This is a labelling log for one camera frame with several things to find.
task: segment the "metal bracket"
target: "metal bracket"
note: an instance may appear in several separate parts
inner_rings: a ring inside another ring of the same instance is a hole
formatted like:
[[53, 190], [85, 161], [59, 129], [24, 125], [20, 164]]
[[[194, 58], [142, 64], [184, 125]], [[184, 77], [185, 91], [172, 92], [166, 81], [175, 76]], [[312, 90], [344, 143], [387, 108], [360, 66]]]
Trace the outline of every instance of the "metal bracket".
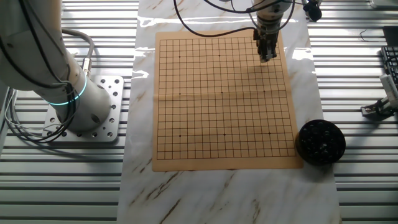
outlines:
[[361, 107], [362, 116], [372, 120], [382, 121], [393, 115], [388, 97], [379, 100], [377, 103]]
[[[95, 84], [101, 85], [111, 97], [111, 111], [103, 124], [96, 129], [84, 133], [73, 133], [66, 130], [59, 138], [54, 140], [54, 143], [68, 143], [68, 142], [113, 142], [118, 138], [119, 120], [122, 105], [122, 95], [124, 87], [124, 79], [120, 76], [114, 75], [93, 75], [91, 81]], [[54, 108], [49, 106], [47, 115], [45, 117], [44, 126], [60, 123], [57, 118], [57, 113]], [[51, 126], [43, 131], [43, 136], [47, 133], [54, 132], [58, 126]]]

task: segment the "metal rail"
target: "metal rail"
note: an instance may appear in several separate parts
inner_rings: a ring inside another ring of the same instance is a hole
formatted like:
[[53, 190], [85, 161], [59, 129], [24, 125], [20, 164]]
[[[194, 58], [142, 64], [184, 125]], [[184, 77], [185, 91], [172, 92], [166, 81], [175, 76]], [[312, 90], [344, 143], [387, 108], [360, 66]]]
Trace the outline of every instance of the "metal rail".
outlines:
[[[92, 74], [125, 79], [119, 142], [51, 151], [9, 134], [0, 160], [0, 223], [115, 224], [134, 61], [138, 0], [64, 1], [62, 26], [93, 37]], [[344, 224], [398, 223], [398, 122], [362, 118], [359, 107], [385, 96], [378, 50], [382, 27], [398, 23], [398, 11], [376, 11], [365, 0], [324, 0], [323, 19], [309, 23], [325, 119], [344, 132], [346, 154], [335, 165]], [[81, 62], [87, 44], [65, 36]], [[47, 104], [19, 95], [21, 120], [42, 126]], [[78, 154], [67, 157], [62, 152]]]

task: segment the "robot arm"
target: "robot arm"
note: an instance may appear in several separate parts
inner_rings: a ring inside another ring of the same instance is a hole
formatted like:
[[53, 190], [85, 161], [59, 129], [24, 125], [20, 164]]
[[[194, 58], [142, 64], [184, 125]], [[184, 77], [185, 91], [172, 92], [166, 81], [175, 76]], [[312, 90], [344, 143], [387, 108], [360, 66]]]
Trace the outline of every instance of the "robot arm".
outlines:
[[[321, 18], [322, 13], [319, 5], [322, 0], [302, 0], [304, 4], [304, 11], [312, 21], [317, 21]], [[259, 9], [266, 5], [270, 5], [265, 9], [257, 11], [257, 32], [254, 33], [254, 39], [257, 40], [257, 51], [260, 55], [261, 62], [268, 62], [270, 59], [276, 57], [276, 43], [278, 34], [281, 28], [282, 16], [284, 12], [292, 5], [291, 1], [284, 0], [254, 0], [254, 9]], [[293, 10], [291, 10], [288, 20], [290, 19]]]

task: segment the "black cable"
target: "black cable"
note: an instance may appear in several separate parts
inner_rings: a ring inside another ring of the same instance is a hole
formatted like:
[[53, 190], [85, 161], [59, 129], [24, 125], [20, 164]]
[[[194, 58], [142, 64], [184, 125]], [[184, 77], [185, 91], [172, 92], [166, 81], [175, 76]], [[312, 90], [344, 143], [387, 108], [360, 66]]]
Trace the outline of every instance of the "black cable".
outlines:
[[231, 1], [231, 7], [232, 7], [232, 9], [234, 10], [234, 11], [236, 11], [236, 9], [235, 9], [235, 7], [234, 7], [234, 2], [233, 2], [233, 0], [230, 0]]
[[254, 27], [245, 27], [245, 28], [240, 28], [240, 29], [236, 29], [236, 30], [229, 31], [229, 32], [225, 32], [225, 33], [222, 33], [222, 34], [213, 34], [213, 35], [199, 34], [199, 33], [195, 32], [194, 30], [192, 30], [191, 28], [189, 28], [189, 26], [187, 26], [187, 25], [184, 23], [184, 21], [183, 21], [182, 18], [181, 18], [180, 12], [178, 11], [177, 0], [173, 0], [173, 1], [174, 1], [175, 13], [176, 13], [177, 17], [180, 19], [182, 25], [183, 25], [187, 30], [189, 30], [192, 34], [195, 34], [195, 35], [197, 35], [197, 36], [200, 36], [200, 37], [221, 37], [221, 36], [224, 36], [224, 35], [233, 34], [233, 33], [235, 33], [235, 32], [239, 32], [239, 31], [243, 31], [243, 30], [248, 30], [248, 29], [252, 29], [252, 30], [255, 30], [255, 31], [256, 31], [256, 28], [254, 28]]
[[[37, 45], [37, 48], [39, 49], [39, 52], [40, 52], [40, 54], [41, 54], [41, 56], [42, 56], [42, 58], [43, 58], [43, 61], [45, 62], [46, 67], [48, 68], [48, 70], [49, 70], [49, 72], [51, 73], [51, 75], [52, 75], [58, 82], [66, 84], [65, 89], [66, 89], [66, 93], [67, 93], [67, 102], [68, 102], [68, 104], [67, 104], [67, 115], [66, 115], [66, 120], [70, 119], [69, 122], [68, 122], [66, 125], [61, 125], [61, 126], [57, 129], [56, 132], [54, 132], [54, 133], [52, 133], [52, 134], [49, 134], [49, 136], [44, 137], [44, 138], [41, 138], [41, 139], [31, 139], [31, 138], [29, 138], [26, 134], [24, 134], [24, 133], [20, 130], [20, 128], [19, 128], [18, 126], [16, 126], [17, 130], [18, 130], [18, 131], [22, 134], [22, 136], [24, 136], [28, 141], [40, 142], [40, 143], [41, 143], [41, 141], [46, 140], [46, 139], [48, 139], [48, 138], [51, 138], [51, 137], [54, 137], [54, 136], [55, 136], [53, 139], [51, 139], [51, 140], [49, 140], [49, 141], [46, 141], [46, 143], [48, 143], [48, 142], [52, 142], [52, 141], [54, 141], [55, 139], [57, 139], [58, 137], [60, 137], [60, 136], [62, 135], [62, 133], [69, 127], [69, 125], [71, 124], [71, 122], [72, 122], [72, 120], [73, 120], [73, 117], [69, 118], [69, 116], [73, 116], [73, 115], [75, 114], [75, 111], [76, 111], [76, 102], [75, 102], [74, 88], [73, 88], [73, 86], [72, 86], [71, 83], [66, 83], [66, 82], [61, 81], [61, 80], [59, 79], [59, 77], [57, 77], [57, 76], [54, 74], [54, 72], [53, 72], [53, 70], [52, 70], [52, 68], [51, 68], [51, 66], [50, 66], [50, 64], [49, 64], [49, 61], [48, 61], [48, 59], [47, 59], [47, 56], [45, 55], [45, 52], [44, 52], [44, 50], [43, 50], [43, 48], [42, 48], [42, 46], [41, 46], [40, 40], [39, 40], [39, 38], [37, 37], [37, 33], [36, 33], [35, 29], [34, 29], [34, 26], [33, 26], [33, 24], [32, 24], [32, 21], [30, 20], [29, 14], [28, 14], [28, 12], [27, 12], [27, 9], [26, 9], [25, 3], [24, 3], [24, 0], [19, 0], [19, 4], [21, 5], [21, 9], [22, 9], [22, 12], [23, 12], [23, 14], [24, 14], [24, 17], [25, 17], [25, 19], [26, 19], [26, 22], [27, 22], [27, 24], [28, 24], [28, 26], [29, 26], [29, 29], [30, 29], [30, 31], [31, 31], [31, 33], [32, 33], [32, 35], [33, 35], [33, 37], [34, 37], [35, 43], [36, 43], [36, 45]], [[67, 66], [68, 66], [68, 77], [69, 77], [69, 75], [70, 75], [70, 67], [69, 67], [69, 65], [67, 65]]]
[[389, 57], [385, 62], [384, 62], [384, 66], [386, 66], [389, 62], [392, 61], [392, 59], [398, 58], [398, 55], [395, 55], [393, 57]]
[[220, 9], [220, 10], [222, 10], [222, 11], [232, 12], [232, 13], [237, 13], [237, 14], [247, 14], [247, 13], [252, 13], [252, 12], [257, 12], [257, 11], [263, 10], [263, 9], [265, 9], [265, 8], [268, 8], [269, 6], [273, 6], [273, 5], [275, 5], [275, 4], [278, 4], [278, 3], [280, 3], [280, 2], [283, 2], [283, 1], [285, 1], [285, 0], [276, 0], [276, 1], [274, 1], [273, 3], [269, 3], [269, 4], [266, 4], [265, 6], [261, 6], [261, 7], [259, 7], [258, 9], [252, 9], [252, 8], [253, 8], [253, 6], [252, 6], [252, 7], [250, 7], [250, 8], [247, 8], [245, 11], [230, 10], [230, 9], [226, 9], [226, 8], [217, 6], [216, 4], [210, 2], [209, 0], [204, 0], [204, 1], [205, 1], [207, 4], [213, 6], [213, 7], [217, 8], [217, 9]]
[[88, 48], [88, 53], [87, 53], [86, 57], [91, 58], [91, 56], [93, 55], [93, 51], [94, 51], [94, 41], [89, 35], [87, 35], [83, 32], [77, 31], [77, 30], [71, 30], [71, 29], [66, 29], [66, 28], [62, 28], [62, 32], [64, 34], [68, 34], [68, 35], [79, 36], [83, 40], [87, 41], [88, 44], [90, 45], [90, 47]]
[[62, 87], [62, 86], [58, 86], [58, 85], [48, 85], [48, 84], [38, 82], [38, 81], [32, 79], [30, 76], [28, 76], [24, 71], [22, 71], [22, 69], [19, 68], [19, 66], [17, 64], [15, 64], [15, 62], [13, 61], [11, 56], [8, 54], [8, 52], [4, 46], [4, 42], [2, 41], [1, 36], [0, 36], [0, 49], [1, 49], [1, 52], [4, 54], [4, 57], [7, 59], [8, 63], [10, 63], [10, 65], [15, 69], [15, 71], [17, 71], [22, 77], [24, 77], [29, 82], [31, 82], [39, 87], [42, 87], [42, 88], [54, 89], [54, 88]]
[[62, 83], [62, 81], [59, 79], [59, 77], [55, 75], [54, 71], [52, 70], [52, 68], [50, 66], [50, 63], [49, 63], [47, 57], [44, 54], [44, 49], [43, 49], [43, 47], [42, 47], [42, 45], [40, 43], [39, 37], [37, 36], [37, 33], [36, 33], [36, 31], [34, 29], [34, 26], [33, 26], [33, 23], [32, 23], [32, 21], [31, 21], [31, 19], [29, 17], [29, 14], [27, 12], [24, 0], [19, 0], [19, 5], [21, 6], [22, 13], [23, 13], [23, 15], [25, 17], [27, 25], [29, 26], [30, 32], [32, 33], [33, 38], [34, 38], [34, 40], [36, 42], [37, 48], [39, 49], [39, 52], [40, 52], [40, 55], [43, 58], [45, 66], [49, 70], [51, 76], [53, 76], [54, 79], [56, 79], [56, 81], [58, 81], [59, 83]]

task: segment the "mounting plate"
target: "mounting plate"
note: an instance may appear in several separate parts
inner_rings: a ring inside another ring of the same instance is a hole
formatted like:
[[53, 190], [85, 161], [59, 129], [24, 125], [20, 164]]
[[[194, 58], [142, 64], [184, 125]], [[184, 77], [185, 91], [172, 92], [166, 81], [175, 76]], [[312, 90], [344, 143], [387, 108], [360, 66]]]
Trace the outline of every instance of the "mounting plate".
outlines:
[[[65, 134], [54, 140], [54, 143], [70, 143], [70, 142], [113, 142], [118, 138], [119, 120], [122, 105], [122, 95], [124, 87], [124, 79], [120, 76], [114, 75], [93, 75], [91, 81], [95, 84], [101, 85], [111, 96], [111, 105], [116, 105], [111, 108], [108, 117], [104, 123], [95, 129], [87, 132], [74, 133], [66, 130]], [[57, 112], [52, 106], [49, 105], [49, 110], [45, 117], [44, 127], [51, 124], [60, 124], [57, 118]], [[55, 132], [58, 126], [51, 126], [43, 131], [43, 136], [47, 133]]]

